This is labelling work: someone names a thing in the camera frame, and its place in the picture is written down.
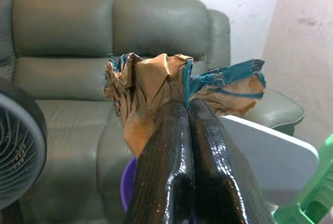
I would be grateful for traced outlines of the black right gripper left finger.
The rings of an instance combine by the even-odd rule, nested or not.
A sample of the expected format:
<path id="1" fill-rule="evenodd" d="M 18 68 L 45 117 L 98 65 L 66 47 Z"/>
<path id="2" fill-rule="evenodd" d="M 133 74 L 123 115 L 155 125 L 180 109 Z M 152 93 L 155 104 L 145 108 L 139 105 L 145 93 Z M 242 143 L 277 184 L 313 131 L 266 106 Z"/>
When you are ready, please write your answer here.
<path id="1" fill-rule="evenodd" d="M 137 159 L 124 224 L 189 224 L 194 162 L 187 110 L 169 101 L 158 110 L 155 124 Z"/>

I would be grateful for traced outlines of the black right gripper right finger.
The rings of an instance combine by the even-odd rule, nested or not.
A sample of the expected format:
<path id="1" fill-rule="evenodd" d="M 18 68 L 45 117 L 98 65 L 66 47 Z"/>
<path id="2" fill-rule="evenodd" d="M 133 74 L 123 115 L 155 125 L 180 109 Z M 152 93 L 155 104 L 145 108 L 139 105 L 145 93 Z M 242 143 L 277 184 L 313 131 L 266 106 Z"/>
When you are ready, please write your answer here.
<path id="1" fill-rule="evenodd" d="M 195 224 L 275 224 L 246 156 L 201 99 L 189 103 Z"/>

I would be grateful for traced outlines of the brown and teal paper bag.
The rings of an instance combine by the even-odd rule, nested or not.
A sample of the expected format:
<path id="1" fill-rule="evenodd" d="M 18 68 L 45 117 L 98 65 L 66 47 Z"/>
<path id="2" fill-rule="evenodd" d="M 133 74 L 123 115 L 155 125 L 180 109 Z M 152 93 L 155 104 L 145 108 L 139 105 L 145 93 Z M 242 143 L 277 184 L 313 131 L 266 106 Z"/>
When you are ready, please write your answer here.
<path id="1" fill-rule="evenodd" d="M 192 75 L 194 60 L 185 55 L 160 54 L 144 59 L 135 53 L 109 60 L 104 95 L 124 127 L 124 140 L 139 156 L 155 128 L 158 110 L 169 101 L 187 106 L 205 101 L 218 116 L 244 116 L 263 98 L 264 61 L 251 59 Z"/>

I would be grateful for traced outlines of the purple plastic bin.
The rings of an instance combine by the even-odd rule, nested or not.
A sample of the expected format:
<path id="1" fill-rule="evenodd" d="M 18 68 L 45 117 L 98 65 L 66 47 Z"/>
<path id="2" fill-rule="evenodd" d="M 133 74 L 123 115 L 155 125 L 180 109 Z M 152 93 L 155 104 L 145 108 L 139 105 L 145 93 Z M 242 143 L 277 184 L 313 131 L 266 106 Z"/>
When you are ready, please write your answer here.
<path id="1" fill-rule="evenodd" d="M 120 181 L 120 196 L 122 206 L 125 212 L 130 205 L 132 192 L 133 192 L 133 184 L 136 172 L 136 164 L 137 158 L 131 158 L 123 170 L 121 181 Z"/>

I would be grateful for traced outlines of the white table board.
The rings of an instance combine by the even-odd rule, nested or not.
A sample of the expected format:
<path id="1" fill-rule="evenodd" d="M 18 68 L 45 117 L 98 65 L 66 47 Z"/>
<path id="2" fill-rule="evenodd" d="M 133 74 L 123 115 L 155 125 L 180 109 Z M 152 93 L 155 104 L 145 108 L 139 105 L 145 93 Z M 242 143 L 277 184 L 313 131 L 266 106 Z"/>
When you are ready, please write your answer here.
<path id="1" fill-rule="evenodd" d="M 233 115 L 221 121 L 247 157 L 265 198 L 278 206 L 296 200 L 319 165 L 309 143 Z"/>

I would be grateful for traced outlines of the green plastic stool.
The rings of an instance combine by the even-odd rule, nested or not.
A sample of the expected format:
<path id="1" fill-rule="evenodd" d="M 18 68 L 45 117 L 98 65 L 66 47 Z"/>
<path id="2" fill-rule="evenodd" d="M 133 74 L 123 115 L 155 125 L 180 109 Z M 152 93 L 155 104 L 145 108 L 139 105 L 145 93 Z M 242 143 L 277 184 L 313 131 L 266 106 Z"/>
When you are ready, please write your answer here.
<path id="1" fill-rule="evenodd" d="M 296 201 L 273 213 L 276 224 L 333 224 L 333 134 L 318 154 L 317 171 Z"/>

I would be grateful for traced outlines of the grey-green leather sofa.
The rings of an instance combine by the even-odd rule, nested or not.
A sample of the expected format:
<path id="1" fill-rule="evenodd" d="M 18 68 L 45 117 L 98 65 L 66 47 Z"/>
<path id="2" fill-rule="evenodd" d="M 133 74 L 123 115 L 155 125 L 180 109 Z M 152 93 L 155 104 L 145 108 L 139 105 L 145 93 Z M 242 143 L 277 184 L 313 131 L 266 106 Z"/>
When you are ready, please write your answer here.
<path id="1" fill-rule="evenodd" d="M 105 98 L 112 56 L 184 54 L 193 75 L 230 65 L 228 17 L 199 0 L 0 0 L 0 78 L 39 105 L 47 158 L 3 224 L 123 224 L 131 152 Z"/>

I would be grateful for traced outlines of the black round fan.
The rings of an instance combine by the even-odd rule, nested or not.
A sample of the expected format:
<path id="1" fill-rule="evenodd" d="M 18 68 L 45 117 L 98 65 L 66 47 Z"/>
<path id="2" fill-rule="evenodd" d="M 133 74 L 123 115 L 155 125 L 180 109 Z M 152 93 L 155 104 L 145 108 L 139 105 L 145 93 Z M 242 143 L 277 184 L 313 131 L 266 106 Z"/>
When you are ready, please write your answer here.
<path id="1" fill-rule="evenodd" d="M 22 224 L 18 200 L 41 174 L 47 125 L 35 100 L 0 78 L 0 224 Z"/>

